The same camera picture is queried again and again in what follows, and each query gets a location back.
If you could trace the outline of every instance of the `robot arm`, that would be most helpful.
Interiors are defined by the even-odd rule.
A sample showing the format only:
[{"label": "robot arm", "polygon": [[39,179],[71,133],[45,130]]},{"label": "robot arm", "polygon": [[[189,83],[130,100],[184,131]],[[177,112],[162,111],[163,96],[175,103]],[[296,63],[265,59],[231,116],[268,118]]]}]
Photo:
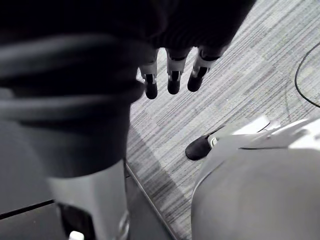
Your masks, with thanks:
[{"label": "robot arm", "polygon": [[157,51],[168,53],[168,90],[179,91],[199,47],[196,91],[254,0],[5,1],[0,3],[0,118],[19,123],[43,165],[72,240],[122,240],[130,105],[157,95]]},{"label": "robot arm", "polygon": [[303,119],[221,138],[193,190],[192,239],[318,239],[319,126]]}]

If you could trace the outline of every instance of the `striped carpet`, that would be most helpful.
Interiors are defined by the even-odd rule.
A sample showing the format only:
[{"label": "striped carpet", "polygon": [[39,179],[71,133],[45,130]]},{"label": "striped carpet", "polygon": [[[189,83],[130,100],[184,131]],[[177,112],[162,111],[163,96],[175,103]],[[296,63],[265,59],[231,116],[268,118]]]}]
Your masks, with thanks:
[{"label": "striped carpet", "polygon": [[[186,146],[224,122],[266,114],[285,124],[320,115],[295,90],[305,53],[320,41],[318,0],[258,0],[231,46],[206,76],[187,91],[196,49],[189,54],[181,89],[167,91],[166,53],[158,55],[158,97],[132,106],[128,162],[181,239],[191,239],[191,194],[201,162]],[[320,47],[301,67],[298,84],[320,103]]]}]

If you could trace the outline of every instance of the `robotic hand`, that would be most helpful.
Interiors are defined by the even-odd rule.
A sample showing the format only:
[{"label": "robotic hand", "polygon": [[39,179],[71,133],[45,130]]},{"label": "robotic hand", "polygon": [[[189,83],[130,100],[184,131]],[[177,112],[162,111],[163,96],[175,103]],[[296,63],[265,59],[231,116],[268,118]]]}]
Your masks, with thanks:
[{"label": "robotic hand", "polygon": [[[0,3],[0,118],[37,153],[70,239],[122,240],[131,103],[157,96],[157,52],[176,94],[198,47],[197,91],[254,0],[30,0]],[[140,67],[145,87],[136,78]]]}]

